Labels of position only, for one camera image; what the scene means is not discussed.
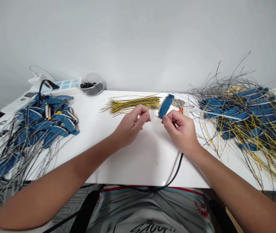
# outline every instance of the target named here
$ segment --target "black power cord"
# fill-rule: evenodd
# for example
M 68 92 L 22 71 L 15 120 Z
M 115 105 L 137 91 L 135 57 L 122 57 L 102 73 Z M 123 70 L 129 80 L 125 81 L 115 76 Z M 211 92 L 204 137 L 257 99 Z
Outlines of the black power cord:
M 65 224 L 66 222 L 68 222 L 70 219 L 74 218 L 75 216 L 77 216 L 79 213 L 84 212 L 86 209 L 88 209 L 89 207 L 92 208 L 92 212 L 94 211 L 95 205 L 97 203 L 97 200 L 99 198 L 99 195 L 101 193 L 101 191 L 103 190 L 104 185 L 100 184 L 96 190 L 92 191 L 90 194 L 87 195 L 82 207 L 80 208 L 80 210 L 78 210 L 77 212 L 75 212 L 74 214 L 70 215 L 69 217 L 65 218 L 64 220 L 62 220 L 61 222 L 55 224 L 54 226 L 52 226 L 51 228 L 47 229 L 46 231 L 44 231 L 43 233 L 50 233 L 52 231 L 54 231 L 55 229 L 57 229 L 58 227 L 60 227 L 61 225 Z M 89 199 L 89 196 L 91 196 L 90 199 L 96 200 L 94 203 L 91 202 L 86 202 L 87 199 Z
M 43 84 L 44 84 L 45 81 L 48 82 L 48 84 L 52 87 L 52 89 L 58 89 L 58 88 L 59 88 L 59 86 L 56 85 L 55 83 L 53 83 L 51 80 L 44 79 L 44 80 L 41 82 L 41 85 L 40 85 L 40 88 L 39 88 L 39 100 L 38 100 L 37 107 L 40 107 L 40 102 L 41 102 L 41 90 L 42 90 L 42 87 L 43 87 Z
M 180 166 L 181 166 L 181 162 L 182 162 L 182 158 L 183 158 L 183 153 L 181 153 L 181 156 L 180 156 L 180 159 L 179 159 L 179 164 L 178 164 L 178 167 L 177 167 L 177 170 L 176 170 L 176 173 L 175 173 L 174 177 L 171 179 L 171 181 L 168 184 L 166 184 L 166 185 L 164 185 L 162 187 L 159 187 L 159 188 L 156 188 L 156 189 L 144 190 L 144 189 L 133 188 L 133 187 L 130 187 L 130 186 L 127 186 L 127 185 L 121 185 L 121 184 L 119 186 L 125 187 L 125 188 L 130 188 L 130 189 L 133 189 L 133 190 L 136 190 L 136 191 L 140 191 L 142 193 L 156 193 L 156 192 L 159 192 L 159 191 L 167 188 L 174 181 L 174 179 L 176 178 L 176 176 L 177 176 L 177 174 L 179 172 L 179 169 L 180 169 Z
M 90 187 L 90 186 L 93 186 L 93 185 L 95 185 L 95 184 L 85 185 L 85 186 L 82 186 L 80 189 L 82 189 L 82 188 L 87 188 L 87 187 Z

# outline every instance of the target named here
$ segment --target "yellow and black wire bundle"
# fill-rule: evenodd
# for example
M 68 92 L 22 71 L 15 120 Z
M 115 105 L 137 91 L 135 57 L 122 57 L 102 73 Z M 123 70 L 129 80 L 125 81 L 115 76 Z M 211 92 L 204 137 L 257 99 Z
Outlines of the yellow and black wire bundle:
M 161 104 L 161 97 L 154 96 L 154 95 L 141 96 L 139 98 L 134 98 L 134 99 L 120 100 L 120 98 L 122 97 L 129 97 L 129 95 L 110 98 L 110 100 L 107 103 L 107 106 L 101 109 L 101 111 L 102 112 L 110 111 L 111 114 L 113 114 L 114 116 L 117 116 L 122 113 L 125 114 L 130 112 L 139 104 L 144 105 L 150 110 L 159 109 Z

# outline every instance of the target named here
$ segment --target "white wall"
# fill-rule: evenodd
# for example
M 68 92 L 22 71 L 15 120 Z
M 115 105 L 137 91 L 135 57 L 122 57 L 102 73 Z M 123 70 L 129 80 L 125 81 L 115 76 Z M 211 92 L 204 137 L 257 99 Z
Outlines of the white wall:
M 245 70 L 276 80 L 275 0 L 2 0 L 0 108 L 30 88 L 33 64 L 60 79 L 99 72 L 109 90 L 182 91 L 250 50 Z

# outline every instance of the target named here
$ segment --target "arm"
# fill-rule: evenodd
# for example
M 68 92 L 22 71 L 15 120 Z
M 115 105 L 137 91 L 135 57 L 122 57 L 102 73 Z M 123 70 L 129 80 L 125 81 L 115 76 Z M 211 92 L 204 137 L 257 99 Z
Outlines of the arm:
M 134 141 L 148 121 L 148 109 L 137 106 L 110 136 L 18 192 L 0 207 L 0 228 L 27 230 L 50 221 L 110 155 Z
M 173 110 L 163 117 L 162 123 L 244 231 L 276 232 L 276 204 L 201 147 L 191 118 Z

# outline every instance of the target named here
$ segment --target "person's left hand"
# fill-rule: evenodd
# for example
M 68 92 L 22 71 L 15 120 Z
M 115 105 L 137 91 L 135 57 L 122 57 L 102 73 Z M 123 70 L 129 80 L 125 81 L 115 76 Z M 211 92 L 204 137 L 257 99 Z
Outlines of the person's left hand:
M 142 126 L 148 121 L 151 121 L 149 110 L 140 104 L 124 116 L 111 136 L 117 140 L 120 148 L 126 147 L 136 139 Z

